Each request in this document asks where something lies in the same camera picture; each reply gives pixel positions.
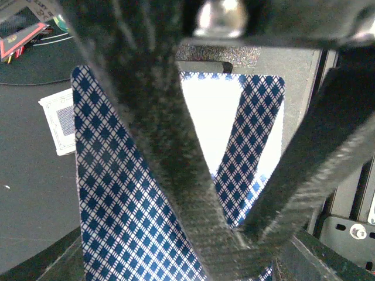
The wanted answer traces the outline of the red triangular all-in marker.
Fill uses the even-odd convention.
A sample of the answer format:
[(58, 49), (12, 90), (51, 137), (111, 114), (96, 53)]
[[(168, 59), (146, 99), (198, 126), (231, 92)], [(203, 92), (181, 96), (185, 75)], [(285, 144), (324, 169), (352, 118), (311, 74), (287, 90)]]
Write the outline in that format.
[(54, 28), (46, 23), (36, 23), (6, 38), (1, 38), (1, 62), (9, 64), (13, 55), (18, 58), (25, 51), (26, 45), (35, 44), (53, 30)]

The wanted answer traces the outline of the green chip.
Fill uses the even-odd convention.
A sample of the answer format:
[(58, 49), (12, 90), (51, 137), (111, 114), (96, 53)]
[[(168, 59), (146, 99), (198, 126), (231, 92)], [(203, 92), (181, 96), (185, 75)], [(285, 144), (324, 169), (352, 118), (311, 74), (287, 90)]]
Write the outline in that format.
[(64, 31), (65, 33), (69, 33), (70, 29), (69, 29), (69, 27), (67, 26), (66, 21), (63, 19), (62, 15), (57, 15), (57, 16), (55, 16), (55, 17), (53, 18), (53, 20), (54, 20), (56, 26), (57, 26), (60, 30)]

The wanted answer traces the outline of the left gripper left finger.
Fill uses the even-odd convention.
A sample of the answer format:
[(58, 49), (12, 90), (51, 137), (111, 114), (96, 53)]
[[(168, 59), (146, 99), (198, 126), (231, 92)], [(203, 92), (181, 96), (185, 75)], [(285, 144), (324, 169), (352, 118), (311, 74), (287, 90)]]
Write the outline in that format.
[(63, 238), (1, 273), (1, 280), (84, 280), (81, 229), (76, 228)]

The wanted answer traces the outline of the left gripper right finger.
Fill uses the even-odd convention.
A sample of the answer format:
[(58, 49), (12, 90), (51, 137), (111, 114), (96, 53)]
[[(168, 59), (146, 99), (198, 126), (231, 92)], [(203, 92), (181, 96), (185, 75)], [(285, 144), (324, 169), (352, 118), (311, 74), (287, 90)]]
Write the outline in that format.
[(302, 229), (275, 258), (275, 280), (374, 280), (374, 274)]

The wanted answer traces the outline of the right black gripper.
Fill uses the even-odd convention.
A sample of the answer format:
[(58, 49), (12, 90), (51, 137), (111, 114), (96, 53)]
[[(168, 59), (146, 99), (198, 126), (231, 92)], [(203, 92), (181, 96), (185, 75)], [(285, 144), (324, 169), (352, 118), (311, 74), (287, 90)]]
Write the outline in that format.
[(184, 1), (183, 44), (374, 46), (374, 1)]

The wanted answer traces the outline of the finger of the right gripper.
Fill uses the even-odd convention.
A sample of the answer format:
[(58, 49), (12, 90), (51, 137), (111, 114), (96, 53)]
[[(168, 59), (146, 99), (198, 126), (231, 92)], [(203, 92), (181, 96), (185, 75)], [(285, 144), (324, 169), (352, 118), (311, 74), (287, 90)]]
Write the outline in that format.
[(231, 230), (182, 93), (183, 1), (59, 1), (96, 79), (129, 129), (211, 280), (256, 277)]
[(241, 225), (244, 245), (282, 245), (373, 154), (374, 68), (333, 68)]

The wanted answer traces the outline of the dealt blue card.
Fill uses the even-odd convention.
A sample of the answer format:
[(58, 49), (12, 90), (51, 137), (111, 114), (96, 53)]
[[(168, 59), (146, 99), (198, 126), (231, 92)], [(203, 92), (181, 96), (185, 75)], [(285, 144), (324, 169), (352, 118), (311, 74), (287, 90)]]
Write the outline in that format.
[(1, 38), (6, 38), (25, 28), (28, 28), (40, 20), (27, 6), (18, 11), (16, 14), (1, 20), (0, 34)]

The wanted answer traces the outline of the blue patterned card deck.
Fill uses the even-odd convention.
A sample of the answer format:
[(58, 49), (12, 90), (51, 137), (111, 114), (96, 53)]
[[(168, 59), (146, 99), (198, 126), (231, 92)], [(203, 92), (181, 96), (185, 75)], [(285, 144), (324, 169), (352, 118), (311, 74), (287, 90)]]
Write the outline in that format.
[[(281, 156), (280, 76), (182, 72), (191, 109), (224, 142), (209, 162), (237, 227)], [(77, 189), (87, 280), (206, 280), (172, 207), (88, 66), (71, 77)]]

